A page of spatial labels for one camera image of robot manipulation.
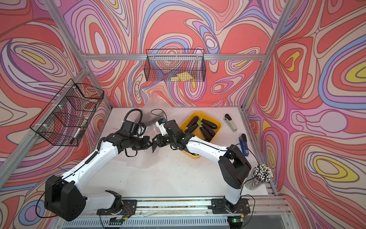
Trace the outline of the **clear zip-top plastic bag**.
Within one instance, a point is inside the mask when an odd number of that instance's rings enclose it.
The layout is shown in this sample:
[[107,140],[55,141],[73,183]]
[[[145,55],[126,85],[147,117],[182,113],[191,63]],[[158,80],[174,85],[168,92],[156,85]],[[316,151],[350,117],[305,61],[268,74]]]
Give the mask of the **clear zip-top plastic bag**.
[[148,102],[142,107],[142,122],[152,126],[160,118],[173,117],[176,109],[172,107],[163,97],[154,93]]

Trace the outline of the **yellow cloth in basket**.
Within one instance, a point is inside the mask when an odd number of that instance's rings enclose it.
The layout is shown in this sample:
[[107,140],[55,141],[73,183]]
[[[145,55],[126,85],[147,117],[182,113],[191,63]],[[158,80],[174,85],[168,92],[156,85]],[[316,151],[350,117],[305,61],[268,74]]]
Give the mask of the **yellow cloth in basket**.
[[170,79],[172,82],[185,82],[192,80],[193,77],[188,72],[183,72],[178,73],[176,76],[172,76]]

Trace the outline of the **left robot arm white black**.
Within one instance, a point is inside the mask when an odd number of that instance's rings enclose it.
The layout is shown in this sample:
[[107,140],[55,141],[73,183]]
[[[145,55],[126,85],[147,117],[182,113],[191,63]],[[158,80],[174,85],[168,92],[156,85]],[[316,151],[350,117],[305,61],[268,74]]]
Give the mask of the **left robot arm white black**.
[[112,215],[124,209],[122,196],[112,190],[87,196],[83,189],[87,182],[111,159],[127,149],[135,152],[148,149],[152,143],[145,136],[146,125],[124,121],[115,133],[102,137],[92,154],[61,176],[47,179],[44,207],[66,221],[72,221],[84,212],[100,210]]

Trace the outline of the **aluminium frame post left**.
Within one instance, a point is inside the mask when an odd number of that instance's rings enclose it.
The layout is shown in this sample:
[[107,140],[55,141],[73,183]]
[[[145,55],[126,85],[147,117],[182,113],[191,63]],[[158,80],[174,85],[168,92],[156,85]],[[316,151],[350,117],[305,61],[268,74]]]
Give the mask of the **aluminium frame post left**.
[[26,139],[25,159],[1,187],[1,194],[39,186],[64,161],[90,152],[109,112],[102,101],[87,128],[66,127],[54,114],[42,117],[64,91],[81,95],[100,88],[92,66],[80,56],[107,46],[97,1],[54,1],[67,32],[46,1],[1,2],[1,162]]

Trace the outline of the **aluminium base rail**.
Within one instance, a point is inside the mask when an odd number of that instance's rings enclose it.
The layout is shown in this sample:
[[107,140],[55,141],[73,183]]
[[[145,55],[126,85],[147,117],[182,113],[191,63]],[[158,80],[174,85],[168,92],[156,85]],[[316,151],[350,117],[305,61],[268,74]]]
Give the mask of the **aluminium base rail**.
[[247,202],[237,213],[215,214],[211,197],[137,198],[134,214],[100,216],[83,213],[67,222],[57,219],[52,229],[296,229],[298,226],[287,201],[279,196],[243,197]]

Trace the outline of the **blue black tool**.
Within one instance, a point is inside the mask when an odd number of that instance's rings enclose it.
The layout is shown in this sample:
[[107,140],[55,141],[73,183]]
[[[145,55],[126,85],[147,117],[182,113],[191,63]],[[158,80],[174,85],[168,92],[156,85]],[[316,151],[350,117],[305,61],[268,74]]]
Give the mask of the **blue black tool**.
[[246,138],[245,134],[241,134],[241,136],[239,137],[239,143],[240,143],[241,151],[244,154],[244,156],[249,156],[249,149],[248,149],[247,138]]

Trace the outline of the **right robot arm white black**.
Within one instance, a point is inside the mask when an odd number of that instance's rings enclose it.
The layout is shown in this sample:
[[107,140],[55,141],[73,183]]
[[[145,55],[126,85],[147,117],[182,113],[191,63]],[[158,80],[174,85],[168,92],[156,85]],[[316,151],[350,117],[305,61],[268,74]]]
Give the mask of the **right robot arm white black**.
[[218,164],[227,184],[224,204],[228,211],[234,212],[233,208],[240,205],[242,187],[252,168],[240,148],[236,145],[218,146],[194,134],[184,133],[175,120],[161,118],[154,125],[160,134],[152,139],[152,151],[170,146],[172,150],[197,154]]

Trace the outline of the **purple eggplant in tray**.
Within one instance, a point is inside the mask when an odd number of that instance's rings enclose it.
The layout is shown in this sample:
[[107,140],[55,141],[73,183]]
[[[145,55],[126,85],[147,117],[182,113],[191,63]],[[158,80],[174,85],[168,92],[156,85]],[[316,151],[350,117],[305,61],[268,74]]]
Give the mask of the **purple eggplant in tray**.
[[203,134],[206,142],[211,142],[212,136],[211,134],[204,128],[200,127],[201,133]]
[[209,125],[213,130],[218,128],[218,126],[215,123],[208,121],[206,119],[201,119],[201,123],[205,123],[205,124]]
[[185,133],[193,133],[199,127],[198,123],[186,128]]
[[215,131],[209,125],[202,123],[202,127],[211,135],[211,137],[215,136]]
[[196,115],[192,118],[192,120],[189,122],[189,124],[186,127],[190,128],[191,126],[198,124],[198,121],[199,121],[199,117]]

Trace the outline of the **yellow plastic tray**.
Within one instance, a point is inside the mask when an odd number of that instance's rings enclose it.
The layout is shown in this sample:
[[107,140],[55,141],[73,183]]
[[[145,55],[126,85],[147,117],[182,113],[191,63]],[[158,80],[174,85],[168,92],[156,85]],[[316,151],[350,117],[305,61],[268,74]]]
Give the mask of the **yellow plastic tray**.
[[[200,126],[201,125],[201,121],[202,120],[205,120],[204,123],[209,126],[215,133],[215,135],[211,134],[211,140],[210,140],[210,143],[212,143],[212,141],[217,137],[218,133],[220,132],[221,130],[221,127],[222,127],[222,124],[220,121],[216,120],[215,118],[201,112],[201,111],[195,111],[193,112],[181,125],[180,125],[180,129],[185,131],[187,129],[187,126],[191,123],[191,121],[196,117],[198,116],[198,120],[197,120],[197,124]],[[202,133],[200,127],[197,127],[194,131],[193,131],[193,134],[195,136],[197,136],[198,138],[202,139],[202,140],[205,140],[205,135]],[[186,152],[186,151],[183,151],[184,154],[186,154],[187,156],[193,158],[193,159],[198,159],[200,158],[201,156],[200,155],[197,155],[197,154],[191,154],[189,152]]]

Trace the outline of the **aluminium horizontal back bar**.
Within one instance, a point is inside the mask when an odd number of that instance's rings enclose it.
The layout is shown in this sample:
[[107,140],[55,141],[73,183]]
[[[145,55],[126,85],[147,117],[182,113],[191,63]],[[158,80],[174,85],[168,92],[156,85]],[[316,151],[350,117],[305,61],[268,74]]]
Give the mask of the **aluminium horizontal back bar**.
[[254,60],[263,61],[264,54],[82,54],[85,61],[98,60],[120,60],[120,61],[140,61],[147,57],[164,57],[173,59],[187,59],[188,57],[202,56],[208,61],[228,61],[228,60]]

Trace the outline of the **aluminium frame post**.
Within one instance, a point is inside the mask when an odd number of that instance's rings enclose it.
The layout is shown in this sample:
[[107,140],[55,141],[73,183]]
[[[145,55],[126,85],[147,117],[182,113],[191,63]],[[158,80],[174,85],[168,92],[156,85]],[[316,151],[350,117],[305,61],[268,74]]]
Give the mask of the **aluminium frame post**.
[[245,109],[249,106],[251,99],[254,97],[256,88],[259,85],[261,77],[265,74],[264,71],[265,71],[268,63],[270,62],[271,55],[275,49],[275,46],[276,46],[277,42],[279,41],[279,38],[280,38],[282,32],[284,31],[285,26],[291,16],[291,13],[297,3],[298,3],[298,1],[295,1],[295,0],[286,1],[283,11],[278,20],[278,23],[272,34],[272,37],[269,40],[266,51],[264,52],[264,59],[259,64],[257,71],[256,71],[255,75],[253,76],[253,79],[250,83],[250,87],[244,98],[243,104],[241,106],[242,111],[245,111]]
[[26,139],[25,159],[1,187],[1,194],[39,186],[64,161],[90,152],[109,112],[102,101],[87,128],[66,127],[54,114],[42,117],[64,91],[81,95],[100,88],[92,66],[80,56],[107,46],[97,1],[54,1],[67,32],[46,1],[1,2],[1,162]]

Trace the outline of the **grey black stapler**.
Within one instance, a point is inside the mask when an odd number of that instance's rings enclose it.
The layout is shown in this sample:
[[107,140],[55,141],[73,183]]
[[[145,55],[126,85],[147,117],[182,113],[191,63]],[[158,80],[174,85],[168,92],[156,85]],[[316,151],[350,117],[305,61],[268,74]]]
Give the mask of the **grey black stapler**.
[[231,129],[232,132],[237,131],[237,126],[229,114],[225,114],[223,120],[228,125],[228,127]]

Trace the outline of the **aluminium frame post right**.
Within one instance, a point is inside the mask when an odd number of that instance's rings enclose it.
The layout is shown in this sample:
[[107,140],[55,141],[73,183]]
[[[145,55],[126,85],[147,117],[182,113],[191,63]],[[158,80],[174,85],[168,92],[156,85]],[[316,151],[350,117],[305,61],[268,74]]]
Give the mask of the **aluminium frame post right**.
[[271,55],[275,49],[275,46],[276,46],[277,42],[279,41],[279,38],[280,38],[282,32],[284,31],[285,26],[291,16],[291,13],[297,3],[298,3],[298,1],[295,1],[295,0],[286,1],[283,11],[278,20],[278,23],[272,34],[272,37],[269,40],[266,51],[264,52],[264,59],[259,64],[257,71],[256,71],[255,75],[253,76],[253,79],[250,83],[250,87],[244,98],[243,104],[241,106],[242,111],[245,111],[245,109],[249,106],[251,99],[254,97],[256,88],[259,85],[261,77],[265,74],[264,71],[265,71],[268,63],[270,62]]

